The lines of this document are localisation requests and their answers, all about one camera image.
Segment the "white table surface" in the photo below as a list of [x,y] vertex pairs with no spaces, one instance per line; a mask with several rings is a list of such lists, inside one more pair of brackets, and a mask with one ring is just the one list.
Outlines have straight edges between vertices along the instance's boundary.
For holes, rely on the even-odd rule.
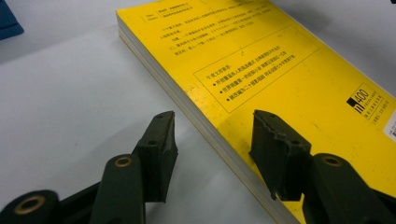
[[[0,41],[0,209],[32,190],[64,199],[96,183],[153,116],[174,110],[179,156],[148,223],[274,223],[119,38],[115,10],[147,2],[7,0],[25,33]],[[396,95],[396,5],[274,2]]]

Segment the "screw hole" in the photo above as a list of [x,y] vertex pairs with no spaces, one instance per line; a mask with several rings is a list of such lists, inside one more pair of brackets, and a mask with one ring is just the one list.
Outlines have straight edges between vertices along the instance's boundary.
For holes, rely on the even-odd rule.
[[32,197],[29,197],[22,202],[20,202],[14,209],[14,213],[17,215],[26,215],[29,213],[34,212],[37,210],[39,207],[41,207],[44,202],[46,201],[46,198],[41,196],[41,195],[35,195]]
[[129,157],[121,157],[114,162],[117,167],[129,166],[131,163],[132,159]]
[[323,162],[331,166],[341,166],[343,163],[335,157],[323,157]]

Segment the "book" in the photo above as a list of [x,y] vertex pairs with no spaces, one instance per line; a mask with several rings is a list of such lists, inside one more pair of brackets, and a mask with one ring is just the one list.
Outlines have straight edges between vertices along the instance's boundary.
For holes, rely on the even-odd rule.
[[304,222],[302,202],[273,201],[248,154],[256,109],[396,196],[395,98],[271,2],[163,0],[117,18],[123,41],[275,221]]

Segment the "black plastic arm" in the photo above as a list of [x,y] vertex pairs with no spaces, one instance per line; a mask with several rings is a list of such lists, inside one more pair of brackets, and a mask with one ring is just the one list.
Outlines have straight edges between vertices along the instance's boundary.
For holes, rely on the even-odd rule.
[[61,202],[51,190],[9,203],[1,224],[146,223],[145,202],[165,202],[177,159],[175,113],[153,118],[132,154],[107,162],[101,182]]
[[353,167],[311,145],[280,117],[255,111],[250,155],[273,198],[299,201],[307,223],[396,223],[396,200],[370,189]]

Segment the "publisher logo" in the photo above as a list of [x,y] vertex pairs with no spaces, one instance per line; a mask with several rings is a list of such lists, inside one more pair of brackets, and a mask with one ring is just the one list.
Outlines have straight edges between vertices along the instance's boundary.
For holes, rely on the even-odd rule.
[[360,114],[364,111],[364,106],[356,102],[356,100],[354,100],[352,97],[350,97],[346,102]]

